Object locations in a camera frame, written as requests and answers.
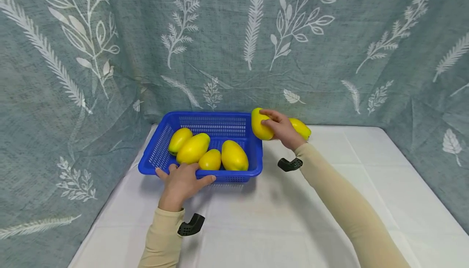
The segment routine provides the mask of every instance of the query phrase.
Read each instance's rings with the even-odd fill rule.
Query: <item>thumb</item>
[[[216,181],[216,179],[216,176],[204,176],[201,179],[197,179],[199,190],[206,187],[207,185],[210,185],[212,182]]]

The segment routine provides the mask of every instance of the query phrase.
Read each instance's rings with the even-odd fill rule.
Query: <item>gray-green curtain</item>
[[[382,127],[469,231],[469,0],[0,9],[2,267],[66,267],[149,125],[173,110]]]

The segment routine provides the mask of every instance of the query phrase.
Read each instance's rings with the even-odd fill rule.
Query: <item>yellow fruit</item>
[[[309,136],[311,135],[311,130],[299,119],[289,119],[293,125],[293,128],[305,139],[308,141]]]
[[[182,145],[176,156],[178,163],[192,164],[198,162],[200,158],[207,152],[210,144],[210,137],[206,133],[200,133]]]
[[[256,108],[251,112],[252,132],[261,140],[270,140],[274,137],[274,132],[269,127],[261,124],[262,120],[269,119],[269,117],[260,114],[260,110],[262,110],[262,108]]]
[[[221,162],[226,170],[247,170],[248,157],[237,142],[227,140],[221,146]]]
[[[188,128],[178,129],[169,141],[168,151],[171,155],[176,156],[182,145],[187,142],[188,139],[192,138],[192,132]]]
[[[203,170],[220,170],[221,154],[216,149],[209,150],[199,160],[200,169]]]

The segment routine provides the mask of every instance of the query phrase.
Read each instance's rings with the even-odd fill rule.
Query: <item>hand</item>
[[[261,110],[260,114],[269,116],[270,119],[262,120],[262,124],[271,128],[274,138],[277,138],[288,149],[294,151],[306,143],[305,139],[293,128],[292,123],[284,114],[275,110]]]
[[[169,166],[169,174],[156,169],[157,175],[164,181],[164,191],[160,198],[158,208],[169,212],[179,212],[185,200],[194,196],[203,187],[215,181],[215,176],[204,176],[201,179],[195,177],[195,171],[199,169],[197,163],[187,165],[182,163]]]

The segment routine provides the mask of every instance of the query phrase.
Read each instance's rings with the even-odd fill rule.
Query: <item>beige long sleeve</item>
[[[182,245],[182,237],[177,231],[182,224],[184,212],[184,210],[168,212],[156,209],[138,268],[176,267]]]
[[[310,144],[295,154],[301,172],[351,240],[361,268],[410,268],[385,225],[367,200]],[[138,268],[172,268],[179,261],[182,237],[177,230],[184,211],[157,209]]]
[[[310,144],[295,151],[301,172],[351,240],[361,268],[410,268],[368,201]]]

